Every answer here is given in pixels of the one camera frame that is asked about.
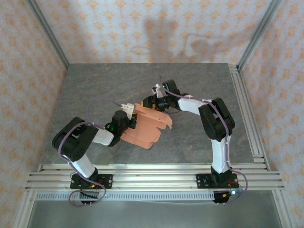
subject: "cable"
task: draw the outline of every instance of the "cable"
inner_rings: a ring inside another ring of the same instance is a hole
[[[75,172],[72,172],[72,173],[70,173],[70,178],[71,178],[71,180],[73,180],[73,176],[72,176],[72,174],[76,174]]]
[[[78,123],[78,124],[76,124],[74,127],[72,127],[71,130],[68,131],[68,133],[63,137],[62,141],[60,142],[60,145],[59,145],[59,148],[58,148],[58,155],[59,155],[60,158],[66,160],[67,163],[73,168],[73,170],[74,170],[82,179],[84,179],[85,181],[90,182],[90,183],[92,183],[92,184],[94,184],[94,185],[98,185],[98,186],[100,186],[102,189],[104,189],[104,194],[103,194],[98,200],[96,200],[95,202],[90,202],[90,205],[92,206],[92,205],[98,203],[99,201],[101,201],[101,200],[105,197],[105,195],[106,195],[106,189],[105,189],[105,187],[104,187],[102,184],[100,184],[100,183],[97,183],[97,182],[95,182],[95,181],[92,181],[92,180],[90,180],[90,179],[84,177],[80,172],[78,172],[78,170],[77,170],[77,169],[75,168],[75,166],[73,165],[72,161],[71,161],[68,157],[63,156],[63,155],[61,154],[62,146],[63,146],[64,142],[67,140],[68,136],[69,136],[76,128],[78,128],[78,127],[80,127],[81,125],[84,125],[84,124],[94,125],[94,124],[91,123],[91,122],[85,121],[85,122]],[[95,193],[95,194],[96,194],[96,192],[94,192],[94,191],[86,191],[86,190],[75,190],[75,191],[73,191],[73,192],[69,195],[68,201],[69,201],[69,203],[70,203],[73,207],[77,207],[77,208],[85,207],[86,204],[77,205],[77,204],[72,203],[71,197],[72,197],[72,195],[73,195],[74,193],[76,193],[76,192],[82,192],[82,193]]]
[[[174,114],[174,113],[178,113],[178,112],[179,112],[179,110],[177,112],[173,112],[173,113],[168,113],[167,111],[165,111],[165,113],[168,113],[168,114]]]
[[[117,106],[119,106],[119,107],[122,107],[122,104],[120,104],[120,103],[118,103],[118,102],[116,102],[116,101],[114,101],[114,100],[112,100],[112,99],[110,99],[110,98],[108,98],[108,97],[105,97],[105,96],[98,96],[98,97],[93,98],[93,99],[89,102],[89,104],[88,104],[88,106],[87,106],[86,113],[87,113],[87,116],[89,117],[89,120],[90,120],[93,124],[95,124],[96,127],[100,128],[100,129],[104,129],[105,127],[102,126],[102,125],[98,125],[98,124],[96,124],[96,123],[93,121],[93,119],[92,119],[92,117],[91,117],[91,114],[90,114],[90,107],[91,107],[91,105],[92,105],[93,102],[95,102],[95,101],[102,101],[102,100],[108,101],[108,102],[112,102],[113,104],[115,104],[115,105],[117,105]]]
[[[159,83],[158,83],[158,84],[159,84],[160,86],[162,85],[162,80],[161,80],[161,79],[162,79],[162,76],[159,75]],[[233,169],[231,168],[231,166],[229,165],[229,162],[228,162],[228,153],[229,153],[228,136],[229,136],[229,130],[228,130],[228,127],[227,127],[227,125],[226,125],[226,123],[225,123],[223,117],[220,115],[219,111],[217,110],[216,106],[214,106],[210,101],[205,100],[205,99],[201,99],[201,98],[193,97],[193,96],[192,96],[192,97],[181,96],[181,95],[177,95],[177,94],[175,94],[175,93],[172,93],[171,91],[169,91],[169,90],[166,89],[166,88],[163,88],[163,89],[164,89],[168,94],[171,94],[171,95],[176,96],[176,97],[179,97],[179,98],[193,99],[193,100],[197,100],[197,101],[201,101],[201,102],[207,103],[207,104],[209,104],[209,105],[213,108],[213,110],[216,112],[216,114],[218,115],[220,121],[222,122],[222,124],[224,125],[224,128],[225,128],[225,130],[226,130],[226,136],[225,136],[225,163],[226,163],[226,165],[228,166],[228,168],[229,168],[230,171],[242,175],[242,176],[244,177],[245,183],[246,183],[245,189],[244,189],[244,193],[243,193],[240,197],[238,197],[237,199],[234,199],[234,200],[231,201],[231,202],[222,203],[222,204],[225,205],[225,204],[228,204],[228,203],[232,203],[232,202],[235,202],[235,201],[239,200],[240,198],[242,198],[243,195],[247,192],[247,189],[248,189],[248,180],[247,180],[247,177],[246,177],[242,172],[233,170]]]
[[[83,193],[83,192],[80,192],[80,194],[83,195],[83,196],[86,196],[86,197],[88,197],[88,198],[98,199],[97,196],[90,196],[90,195],[87,195],[87,194],[85,194],[85,193]]]

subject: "gray table surface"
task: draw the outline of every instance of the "gray table surface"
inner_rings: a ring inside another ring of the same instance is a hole
[[[122,104],[140,103],[151,95],[159,74],[164,81],[173,79],[181,93],[204,99],[221,97],[236,123],[230,141],[230,160],[253,162],[228,64],[136,63],[70,65],[40,163],[65,163],[51,146],[52,139],[75,116],[88,120],[87,105],[92,98],[107,96]],[[112,103],[96,102],[91,116],[96,123],[106,124],[116,110],[119,107]],[[188,112],[170,116],[172,130],[161,130],[159,141],[149,150],[121,140],[114,147],[92,143],[87,155],[95,164],[212,163],[211,141],[204,133],[200,117]]]

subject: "patterned wall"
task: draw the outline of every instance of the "patterned wall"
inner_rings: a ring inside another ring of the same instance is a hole
[[[304,226],[304,13],[285,0],[244,71],[271,165],[281,171]]]
[[[270,0],[38,0],[70,63],[237,64]]]
[[[24,0],[0,1],[0,227],[36,171],[66,74]]]

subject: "orange cloth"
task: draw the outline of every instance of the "orange cloth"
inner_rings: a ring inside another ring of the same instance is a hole
[[[143,108],[140,104],[135,104],[135,112],[137,113],[136,128],[128,128],[121,136],[126,142],[149,149],[161,136],[158,128],[165,129],[167,125],[172,128],[172,119],[165,113]]]

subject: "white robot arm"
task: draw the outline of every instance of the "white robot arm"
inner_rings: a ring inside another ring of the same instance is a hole
[[[112,147],[119,142],[125,130],[135,128],[137,115],[133,114],[134,105],[122,104],[121,108],[122,110],[115,112],[112,121],[104,129],[93,126],[93,123],[88,125],[81,118],[75,117],[54,137],[52,146],[58,150],[62,144],[60,155],[68,159],[69,164],[77,170],[72,177],[75,184],[71,185],[71,188],[89,189],[92,183],[82,177],[95,182],[100,178],[98,170],[86,155],[86,150],[92,142]]]
[[[165,88],[166,95],[162,94],[161,88]],[[166,81],[162,85],[157,84],[152,88],[152,92],[152,96],[142,101],[143,107],[155,108],[158,111],[164,111],[166,108],[172,107],[201,117],[204,130],[212,143],[213,162],[211,172],[217,176],[215,182],[227,181],[229,176],[232,175],[229,161],[229,142],[235,123],[223,100],[220,98],[204,100],[194,98],[189,94],[181,95],[173,80]],[[229,131],[227,137],[225,126],[217,116],[214,107],[225,121]]]
[[[187,111],[200,115],[199,108],[202,105],[207,105],[203,101],[181,98],[178,100],[178,105],[181,111]],[[212,151],[213,151],[213,162],[212,168],[217,173],[223,173],[229,170],[228,165],[231,166],[229,161],[229,152],[228,152],[228,162],[225,160],[225,139],[223,138],[220,142],[214,139],[211,139]]]

